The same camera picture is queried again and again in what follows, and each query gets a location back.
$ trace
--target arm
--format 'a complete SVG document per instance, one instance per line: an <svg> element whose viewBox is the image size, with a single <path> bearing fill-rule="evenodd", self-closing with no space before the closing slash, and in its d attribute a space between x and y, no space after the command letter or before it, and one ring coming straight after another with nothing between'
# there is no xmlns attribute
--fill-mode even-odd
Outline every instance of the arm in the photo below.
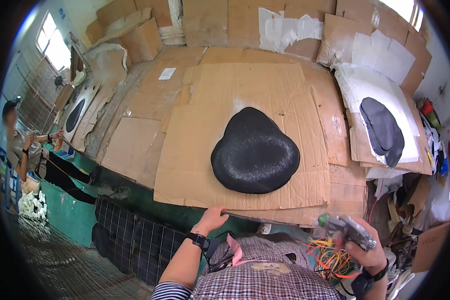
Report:
<svg viewBox="0 0 450 300"><path fill-rule="evenodd" d="M30 145L35 141L35 133L31 132L25 138L25 142L23 143L23 149L28 150ZM28 164L28 156L24 152L21 153L21 161L16 165L15 171L20 177L20 180L23 182L27 181L27 164Z"/></svg>
<svg viewBox="0 0 450 300"><path fill-rule="evenodd" d="M15 171L17 171L18 177L20 177L20 180L22 182L27 181L27 163L28 163L28 156L27 154L22 153L21 162L19 162L15 167Z"/></svg>
<svg viewBox="0 0 450 300"><path fill-rule="evenodd" d="M58 139L59 137L61 137L63 135L63 130L57 130L57 132L55 132L54 134L51 134L50 137L52 139ZM35 141L39 142L39 143L43 143L48 141L48 135L40 135L35 137Z"/></svg>
<svg viewBox="0 0 450 300"><path fill-rule="evenodd" d="M191 232L206 237L210 231L219 228L227 221L228 214L220 216L220 213L226 209L225 206L214 206L207 209L200 221L193 226ZM191 239L186 238L168 263L159 283L171 281L193 289L195 279L197 279L201 254L202 249L194 245Z"/></svg>
<svg viewBox="0 0 450 300"><path fill-rule="evenodd" d="M370 226L364 219L352 218L355 222L363 226L365 230L372 234L377 241L377 245L370 251L365 251L358 244L349 241L345 244L345 250L362 265L370 275L375 276L380 273L387 265L387 258L384 249L380 244L378 232ZM363 300L385 299L387 294L388 277L385 275L382 279L373 283L371 290L365 292Z"/></svg>

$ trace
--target shoe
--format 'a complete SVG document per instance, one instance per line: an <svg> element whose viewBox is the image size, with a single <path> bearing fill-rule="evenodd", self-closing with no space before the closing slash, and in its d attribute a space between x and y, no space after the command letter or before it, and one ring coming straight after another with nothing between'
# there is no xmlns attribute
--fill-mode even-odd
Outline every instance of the shoe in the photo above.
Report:
<svg viewBox="0 0 450 300"><path fill-rule="evenodd" d="M96 166L93 171L90 172L90 185L94 185L100 179L100 174L102 174L102 168Z"/></svg>

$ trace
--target window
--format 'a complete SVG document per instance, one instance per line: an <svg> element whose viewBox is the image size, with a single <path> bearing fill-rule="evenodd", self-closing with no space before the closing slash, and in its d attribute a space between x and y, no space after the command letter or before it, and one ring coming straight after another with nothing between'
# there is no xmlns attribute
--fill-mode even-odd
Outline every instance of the window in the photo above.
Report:
<svg viewBox="0 0 450 300"><path fill-rule="evenodd" d="M423 20L423 10L414 0L380 0L383 4L401 15L403 19L415 27L417 31L420 30Z"/></svg>
<svg viewBox="0 0 450 300"><path fill-rule="evenodd" d="M70 68L70 50L65 45L60 31L50 13L47 14L37 38L38 48L48 57L57 70Z"/></svg>

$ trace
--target person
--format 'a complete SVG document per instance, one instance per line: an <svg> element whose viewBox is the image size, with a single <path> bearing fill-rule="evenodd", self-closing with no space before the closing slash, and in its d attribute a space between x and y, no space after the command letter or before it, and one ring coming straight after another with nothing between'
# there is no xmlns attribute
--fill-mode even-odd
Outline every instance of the person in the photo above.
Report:
<svg viewBox="0 0 450 300"><path fill-rule="evenodd" d="M58 130L54 134L36 136L35 132L26 134L23 130L17 129L15 125L18 121L16 108L18 101L19 99L5 103L2 120L6 125L6 156L20 180L26 182L27 172L34 172L40 179L62 188L78 201L95 204L96 198L78 188L70 177L93 185L101 169L97 167L90 175L87 175L72 163L42 147L43 142L62 138L63 130Z"/></svg>
<svg viewBox="0 0 450 300"><path fill-rule="evenodd" d="M228 219L227 214L221 216L226 209L225 206L207 209L190 232L206 237ZM345 250L370 275L383 274L388 262L377 231L363 219L354 220L372 234L377 245L366 252L349 241ZM237 237L236 243L234 241L228 236L227 243L218 246L195 282L202 249L192 238L185 238L165 268L150 300L345 299L329 281L312 271L305 251L288 234L255 234ZM233 255L231 266L214 272L215 264L221 264L225 261L222 258L230 255ZM387 280L385 272L383 278L365 292L363 299L385 299Z"/></svg>

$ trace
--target striped sleeve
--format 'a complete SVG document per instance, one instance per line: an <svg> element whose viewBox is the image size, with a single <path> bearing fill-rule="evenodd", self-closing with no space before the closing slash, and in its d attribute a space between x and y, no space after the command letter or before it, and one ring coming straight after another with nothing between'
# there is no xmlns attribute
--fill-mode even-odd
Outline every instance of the striped sleeve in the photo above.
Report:
<svg viewBox="0 0 450 300"><path fill-rule="evenodd" d="M192 294L192 290L175 282L159 283L150 297L150 300L186 300Z"/></svg>

